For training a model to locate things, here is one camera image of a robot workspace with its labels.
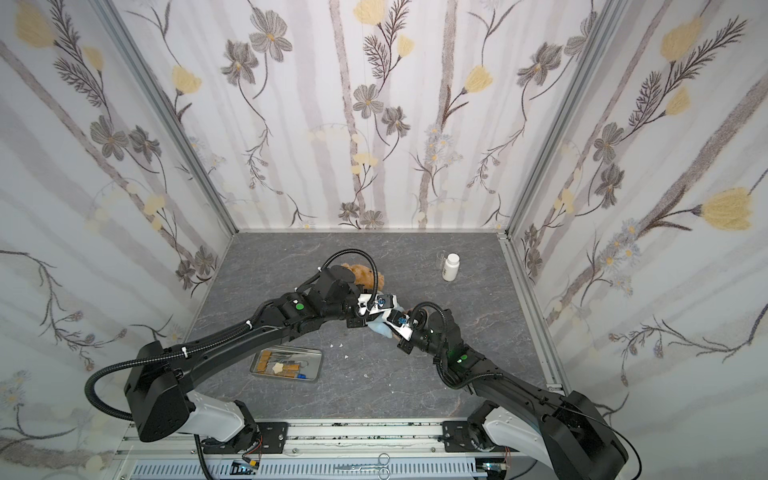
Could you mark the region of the light blue fleece hoodie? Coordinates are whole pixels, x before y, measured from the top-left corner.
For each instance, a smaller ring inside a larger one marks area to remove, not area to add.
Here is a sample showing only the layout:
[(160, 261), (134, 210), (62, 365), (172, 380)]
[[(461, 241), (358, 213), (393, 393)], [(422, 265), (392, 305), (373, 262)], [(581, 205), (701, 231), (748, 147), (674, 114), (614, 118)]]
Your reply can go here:
[(392, 327), (387, 323), (387, 319), (391, 317), (394, 312), (403, 312), (403, 308), (401, 306), (397, 306), (389, 313), (379, 314), (374, 320), (367, 323), (367, 327), (374, 333), (382, 335), (388, 339), (399, 336), (399, 332), (397, 330), (393, 330)]

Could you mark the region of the brown teddy bear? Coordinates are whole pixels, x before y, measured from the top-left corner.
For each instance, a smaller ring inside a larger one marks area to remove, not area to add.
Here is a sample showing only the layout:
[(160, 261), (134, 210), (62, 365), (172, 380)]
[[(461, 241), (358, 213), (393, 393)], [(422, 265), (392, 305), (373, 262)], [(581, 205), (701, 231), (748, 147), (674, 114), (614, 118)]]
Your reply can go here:
[[(360, 290), (360, 295), (363, 294), (363, 293), (373, 294), (374, 273), (373, 273), (373, 270), (371, 268), (366, 267), (364, 265), (360, 265), (360, 264), (350, 265), (350, 264), (347, 264), (347, 263), (343, 263), (342, 267), (346, 268), (347, 270), (351, 271), (354, 274), (354, 277), (355, 277), (354, 284)], [(399, 304), (397, 296), (396, 296), (395, 307), (397, 307), (397, 306), (401, 306), (401, 305)]]

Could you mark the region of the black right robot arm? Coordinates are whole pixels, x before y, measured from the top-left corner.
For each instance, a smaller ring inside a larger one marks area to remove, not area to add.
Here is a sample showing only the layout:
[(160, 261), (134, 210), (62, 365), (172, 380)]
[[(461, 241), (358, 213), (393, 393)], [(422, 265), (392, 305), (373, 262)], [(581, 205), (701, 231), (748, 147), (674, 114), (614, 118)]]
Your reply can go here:
[(400, 337), (401, 350), (418, 348), (433, 357), (446, 387), (467, 389), (491, 412), (503, 409), (529, 427), (543, 442), (542, 460), (558, 478), (615, 479), (637, 452), (583, 394), (547, 392), (472, 348), (449, 310), (422, 302), (406, 312), (392, 311), (386, 323)]

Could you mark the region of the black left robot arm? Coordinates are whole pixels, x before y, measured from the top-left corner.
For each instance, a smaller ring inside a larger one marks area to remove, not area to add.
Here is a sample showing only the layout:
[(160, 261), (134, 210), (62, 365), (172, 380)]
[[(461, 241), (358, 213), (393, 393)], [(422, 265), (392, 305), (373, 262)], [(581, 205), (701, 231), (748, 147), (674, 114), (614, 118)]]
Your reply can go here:
[[(193, 398), (196, 387), (273, 345), (287, 343), (319, 330), (332, 321), (345, 321), (350, 328), (366, 325), (376, 304), (379, 287), (365, 289), (355, 274), (337, 264), (346, 255), (359, 255), (378, 282), (377, 265), (370, 254), (356, 248), (332, 254), (317, 271), (293, 291), (264, 301), (242, 322), (198, 340), (163, 347), (154, 341), (141, 348), (136, 358), (95, 371), (84, 385), (88, 402), (102, 413), (133, 423), (143, 442), (154, 442), (174, 433), (202, 434), (204, 415), (222, 411), (235, 422), (231, 433), (218, 435), (228, 442), (243, 429), (255, 425), (243, 405), (213, 401), (206, 407)], [(361, 300), (361, 294), (370, 297)], [(108, 405), (97, 393), (96, 385), (104, 377), (126, 370), (124, 387), (127, 410)]]

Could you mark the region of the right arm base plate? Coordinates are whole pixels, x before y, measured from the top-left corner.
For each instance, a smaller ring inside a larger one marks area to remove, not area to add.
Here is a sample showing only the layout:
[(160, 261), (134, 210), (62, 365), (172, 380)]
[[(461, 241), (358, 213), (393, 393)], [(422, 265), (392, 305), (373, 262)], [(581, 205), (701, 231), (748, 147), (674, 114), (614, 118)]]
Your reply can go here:
[(438, 439), (448, 453), (504, 452), (505, 448), (495, 444), (478, 424), (467, 420), (446, 420), (441, 424), (442, 434)]

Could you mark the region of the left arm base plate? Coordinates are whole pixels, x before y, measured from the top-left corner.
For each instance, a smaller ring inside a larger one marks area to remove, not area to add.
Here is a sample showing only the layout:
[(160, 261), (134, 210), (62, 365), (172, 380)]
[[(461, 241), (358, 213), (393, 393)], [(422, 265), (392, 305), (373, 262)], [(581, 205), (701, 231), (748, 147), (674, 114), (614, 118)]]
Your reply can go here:
[(220, 442), (213, 438), (202, 440), (205, 454), (281, 454), (288, 435), (288, 422), (258, 422), (246, 425), (232, 439)]

